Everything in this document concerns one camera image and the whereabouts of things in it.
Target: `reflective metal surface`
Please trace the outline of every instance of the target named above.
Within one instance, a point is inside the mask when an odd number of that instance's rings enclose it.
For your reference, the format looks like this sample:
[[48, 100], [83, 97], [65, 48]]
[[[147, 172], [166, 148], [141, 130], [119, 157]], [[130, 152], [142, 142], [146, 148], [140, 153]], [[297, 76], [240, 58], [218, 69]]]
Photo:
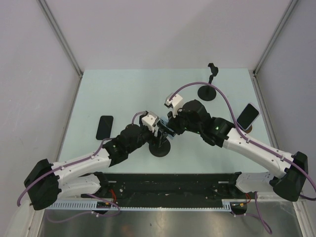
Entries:
[[[260, 202], [265, 221], [274, 237], [301, 237], [293, 204]], [[78, 211], [47, 210], [54, 220], [69, 218]], [[257, 214], [254, 203], [247, 213]], [[96, 218], [90, 214], [62, 224], [43, 219], [39, 237], [267, 237], [260, 221], [227, 212], [124, 211], [116, 217]]]

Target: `phone screen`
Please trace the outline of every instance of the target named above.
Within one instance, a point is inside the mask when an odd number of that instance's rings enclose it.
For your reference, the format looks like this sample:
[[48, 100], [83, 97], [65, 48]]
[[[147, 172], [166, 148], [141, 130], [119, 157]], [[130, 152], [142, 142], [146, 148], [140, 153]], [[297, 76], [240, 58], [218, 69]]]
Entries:
[[259, 111], [253, 107], [253, 105], [248, 104], [237, 118], [237, 123], [243, 130], [247, 130], [256, 120], [259, 114]]
[[101, 116], [97, 130], [96, 139], [110, 138], [113, 125], [113, 116]]

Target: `smartphone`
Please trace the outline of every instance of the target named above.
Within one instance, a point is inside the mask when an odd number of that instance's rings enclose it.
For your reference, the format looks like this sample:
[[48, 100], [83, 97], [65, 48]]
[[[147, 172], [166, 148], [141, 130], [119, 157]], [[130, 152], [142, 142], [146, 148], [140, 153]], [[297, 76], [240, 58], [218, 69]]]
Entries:
[[252, 103], [249, 103], [237, 118], [237, 123], [242, 130], [246, 131], [259, 115], [260, 111]]
[[103, 140], [105, 138], [110, 138], [112, 125], [113, 125], [113, 116], [101, 116], [98, 130], [97, 130], [97, 135], [95, 136], [96, 139]]

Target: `white table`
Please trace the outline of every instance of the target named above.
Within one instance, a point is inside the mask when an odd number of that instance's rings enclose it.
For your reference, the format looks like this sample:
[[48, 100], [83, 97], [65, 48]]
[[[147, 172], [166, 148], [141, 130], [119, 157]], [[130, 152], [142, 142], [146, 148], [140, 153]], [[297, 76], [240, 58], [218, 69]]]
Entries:
[[[163, 70], [88, 70], [83, 74], [71, 116], [60, 161], [88, 154], [100, 144], [95, 135], [100, 116], [112, 115], [112, 137], [117, 136], [136, 112], [153, 111], [166, 117], [166, 97], [182, 85], [193, 81], [207, 82], [210, 69]], [[247, 103], [258, 105], [247, 69], [219, 69], [213, 84], [224, 92], [236, 118]], [[198, 99], [199, 85], [180, 92], [185, 102]], [[228, 107], [217, 93], [211, 102], [201, 101], [211, 116], [231, 121]], [[269, 144], [262, 117], [250, 135]], [[198, 135], [185, 132], [171, 141], [170, 153], [157, 158], [150, 154], [148, 144], [129, 155], [128, 160], [99, 171], [111, 173], [232, 173], [265, 172], [251, 160], [224, 148], [206, 144]]]

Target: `white wall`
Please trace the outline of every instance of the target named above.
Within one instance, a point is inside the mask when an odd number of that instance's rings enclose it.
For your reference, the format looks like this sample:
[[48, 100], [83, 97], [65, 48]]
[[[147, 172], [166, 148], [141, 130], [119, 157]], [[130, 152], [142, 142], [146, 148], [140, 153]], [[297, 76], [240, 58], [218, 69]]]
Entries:
[[[316, 181], [316, 1], [300, 1], [258, 80], [282, 149], [309, 157]], [[310, 184], [306, 194], [316, 197]], [[316, 203], [308, 202], [316, 221]]]
[[254, 69], [290, 0], [47, 0], [86, 69]]
[[38, 160], [53, 161], [79, 81], [35, 0], [0, 2], [0, 236]]

